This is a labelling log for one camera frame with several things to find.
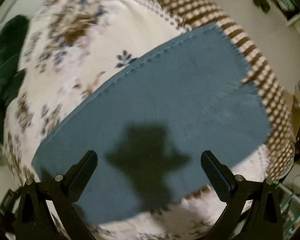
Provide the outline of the blue denim pants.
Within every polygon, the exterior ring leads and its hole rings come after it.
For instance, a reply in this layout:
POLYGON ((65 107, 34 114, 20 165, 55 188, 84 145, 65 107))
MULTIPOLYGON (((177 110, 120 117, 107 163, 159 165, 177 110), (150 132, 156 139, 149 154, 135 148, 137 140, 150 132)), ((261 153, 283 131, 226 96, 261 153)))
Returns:
POLYGON ((176 203, 208 183, 210 150, 234 167, 272 127, 248 63, 217 25, 180 35, 106 81, 40 143, 40 179, 64 174, 88 150, 98 166, 76 204, 89 225, 176 203))

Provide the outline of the dark green clothing pile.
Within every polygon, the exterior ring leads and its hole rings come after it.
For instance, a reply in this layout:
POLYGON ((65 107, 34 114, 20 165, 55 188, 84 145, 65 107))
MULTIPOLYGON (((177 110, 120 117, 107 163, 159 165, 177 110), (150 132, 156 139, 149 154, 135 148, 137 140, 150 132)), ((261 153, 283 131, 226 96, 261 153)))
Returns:
POLYGON ((17 15, 0 32, 0 144, 3 143, 6 109, 17 97, 26 73, 18 70, 18 62, 28 27, 29 20, 17 15))

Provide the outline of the glass side table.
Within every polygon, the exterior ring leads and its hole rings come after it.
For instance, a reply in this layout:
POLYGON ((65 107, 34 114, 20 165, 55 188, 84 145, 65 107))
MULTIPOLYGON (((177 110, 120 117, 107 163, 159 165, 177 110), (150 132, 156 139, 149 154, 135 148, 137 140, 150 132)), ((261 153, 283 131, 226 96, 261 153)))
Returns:
POLYGON ((276 185, 283 218, 283 239, 292 239, 300 228, 300 193, 279 180, 276 185))

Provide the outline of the floral patterned bed blanket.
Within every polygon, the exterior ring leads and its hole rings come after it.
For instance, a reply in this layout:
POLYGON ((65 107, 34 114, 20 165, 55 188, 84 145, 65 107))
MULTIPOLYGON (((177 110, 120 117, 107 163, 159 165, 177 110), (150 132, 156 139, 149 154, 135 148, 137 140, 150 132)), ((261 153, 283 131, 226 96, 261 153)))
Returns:
MULTIPOLYGON (((257 87, 272 127, 256 150, 234 167, 226 166, 246 180, 269 178, 275 185, 293 160, 287 105, 266 58, 217 4, 208 0, 46 0, 30 21, 18 62, 25 77, 4 122, 3 152, 21 191, 28 179, 39 183, 57 176, 40 179, 32 165, 34 155, 85 99, 133 61, 210 23, 221 28, 246 59, 249 68, 242 84, 257 87)), ((167 207, 98 225, 84 221, 78 201, 72 206, 94 239, 204 239, 226 207, 209 179, 167 207)))

